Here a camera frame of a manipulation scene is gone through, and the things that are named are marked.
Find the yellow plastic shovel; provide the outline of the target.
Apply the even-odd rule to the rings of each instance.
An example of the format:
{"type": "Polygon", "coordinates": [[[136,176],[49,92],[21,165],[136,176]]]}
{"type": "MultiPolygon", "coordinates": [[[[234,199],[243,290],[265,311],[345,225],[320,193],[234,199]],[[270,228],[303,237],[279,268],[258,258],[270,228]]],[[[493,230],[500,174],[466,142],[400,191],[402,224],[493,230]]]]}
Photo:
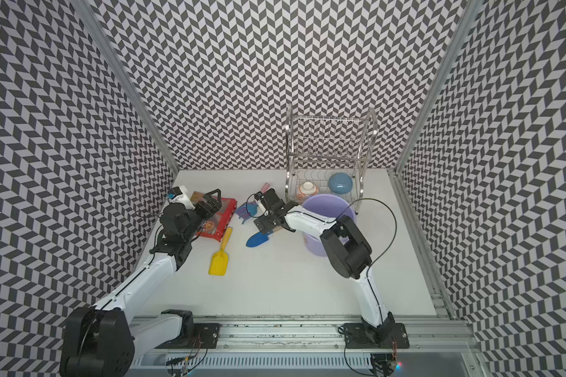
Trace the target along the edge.
{"type": "Polygon", "coordinates": [[[226,246],[229,243],[233,231],[232,227],[226,228],[220,244],[220,249],[212,256],[208,270],[209,275],[224,276],[226,274],[229,262],[229,255],[226,253],[226,246]]]}

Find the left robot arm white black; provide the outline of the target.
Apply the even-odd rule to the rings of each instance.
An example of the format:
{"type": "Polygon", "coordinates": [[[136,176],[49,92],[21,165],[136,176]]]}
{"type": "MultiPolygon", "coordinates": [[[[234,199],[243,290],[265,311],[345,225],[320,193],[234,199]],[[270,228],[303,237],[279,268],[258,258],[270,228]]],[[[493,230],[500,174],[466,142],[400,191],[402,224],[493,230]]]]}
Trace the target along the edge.
{"type": "Polygon", "coordinates": [[[132,362],[176,340],[186,346],[193,314],[170,309],[144,325],[131,322],[150,296],[187,260],[204,223],[222,207],[220,189],[193,203],[183,186],[168,193],[162,229],[149,257],[113,292],[92,306],[75,309],[64,325],[59,373],[62,376],[124,376],[132,362]]]}

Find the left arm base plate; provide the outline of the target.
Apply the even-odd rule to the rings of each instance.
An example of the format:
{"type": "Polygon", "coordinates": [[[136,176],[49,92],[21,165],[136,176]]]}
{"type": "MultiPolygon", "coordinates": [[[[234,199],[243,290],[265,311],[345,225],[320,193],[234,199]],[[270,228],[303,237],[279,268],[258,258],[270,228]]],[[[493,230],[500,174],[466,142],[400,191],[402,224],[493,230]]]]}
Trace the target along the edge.
{"type": "Polygon", "coordinates": [[[217,347],[220,323],[199,323],[183,325],[180,335],[157,347],[158,350],[215,349],[217,347]]]}

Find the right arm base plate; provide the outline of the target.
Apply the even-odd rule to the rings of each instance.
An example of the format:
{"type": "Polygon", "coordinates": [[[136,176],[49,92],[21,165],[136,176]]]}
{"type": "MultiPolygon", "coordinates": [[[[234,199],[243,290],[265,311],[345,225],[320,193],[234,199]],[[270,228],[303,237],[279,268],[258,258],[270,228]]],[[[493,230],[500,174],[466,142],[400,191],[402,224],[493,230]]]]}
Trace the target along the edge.
{"type": "Polygon", "coordinates": [[[396,323],[388,333],[383,333],[364,323],[345,323],[338,328],[349,350],[405,350],[410,348],[404,324],[396,323]]]}

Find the purple rake pink handle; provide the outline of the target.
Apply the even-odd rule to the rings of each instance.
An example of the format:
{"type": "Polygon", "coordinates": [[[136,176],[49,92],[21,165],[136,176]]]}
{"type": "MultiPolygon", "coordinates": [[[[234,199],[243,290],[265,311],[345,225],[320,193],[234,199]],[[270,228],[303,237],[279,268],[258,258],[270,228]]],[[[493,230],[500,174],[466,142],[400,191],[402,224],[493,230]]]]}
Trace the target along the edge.
{"type": "Polygon", "coordinates": [[[255,196],[240,204],[236,210],[237,216],[243,220],[258,217],[259,213],[264,213],[264,207],[255,196]]]}

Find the purple plastic bucket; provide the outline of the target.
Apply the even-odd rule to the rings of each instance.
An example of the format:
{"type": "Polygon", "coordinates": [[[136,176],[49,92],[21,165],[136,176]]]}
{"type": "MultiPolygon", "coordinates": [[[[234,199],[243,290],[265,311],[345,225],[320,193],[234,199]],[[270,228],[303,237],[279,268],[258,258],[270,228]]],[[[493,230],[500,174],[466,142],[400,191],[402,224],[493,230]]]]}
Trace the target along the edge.
{"type": "MultiPolygon", "coordinates": [[[[324,193],[308,197],[303,202],[302,207],[325,217],[337,218],[339,215],[347,215],[353,221],[356,221],[355,212],[349,207],[349,203],[345,199],[333,194],[324,193]]],[[[313,237],[304,232],[303,242],[312,254],[326,257],[325,248],[318,237],[313,237]]]]}

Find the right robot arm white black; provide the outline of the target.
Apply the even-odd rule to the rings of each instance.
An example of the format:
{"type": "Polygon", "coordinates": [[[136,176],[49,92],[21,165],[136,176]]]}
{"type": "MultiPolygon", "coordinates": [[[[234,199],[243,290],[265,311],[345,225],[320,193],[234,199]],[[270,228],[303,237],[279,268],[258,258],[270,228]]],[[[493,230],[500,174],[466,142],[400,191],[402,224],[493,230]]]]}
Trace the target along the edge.
{"type": "Polygon", "coordinates": [[[361,321],[368,341],[384,342],[396,321],[385,306],[374,281],[372,248],[355,221],[340,213],[326,217],[300,204],[284,202],[273,189],[250,196],[259,202],[264,213],[254,223],[263,235],[281,227],[289,232],[300,231],[320,239],[331,267],[355,284],[355,296],[361,309],[361,321]]]}

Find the blue plastic trowel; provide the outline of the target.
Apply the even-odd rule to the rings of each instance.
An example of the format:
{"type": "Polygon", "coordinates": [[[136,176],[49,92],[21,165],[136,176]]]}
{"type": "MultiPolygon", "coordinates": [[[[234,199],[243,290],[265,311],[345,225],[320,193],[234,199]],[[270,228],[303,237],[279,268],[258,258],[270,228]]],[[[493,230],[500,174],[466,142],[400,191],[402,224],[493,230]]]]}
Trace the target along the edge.
{"type": "Polygon", "coordinates": [[[256,248],[264,243],[267,243],[270,237],[280,230],[281,227],[277,227],[265,234],[262,234],[261,232],[257,232],[247,240],[245,246],[247,248],[256,248]]]}

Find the blue fork yellow handle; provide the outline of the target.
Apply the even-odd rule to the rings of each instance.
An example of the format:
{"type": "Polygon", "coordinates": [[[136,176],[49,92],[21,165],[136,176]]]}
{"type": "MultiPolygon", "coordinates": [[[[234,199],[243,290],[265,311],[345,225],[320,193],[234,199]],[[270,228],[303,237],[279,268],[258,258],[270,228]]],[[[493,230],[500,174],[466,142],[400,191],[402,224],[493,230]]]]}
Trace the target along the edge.
{"type": "Polygon", "coordinates": [[[237,215],[245,223],[250,218],[255,218],[258,212],[258,206],[255,201],[243,203],[237,209],[237,215]]]}

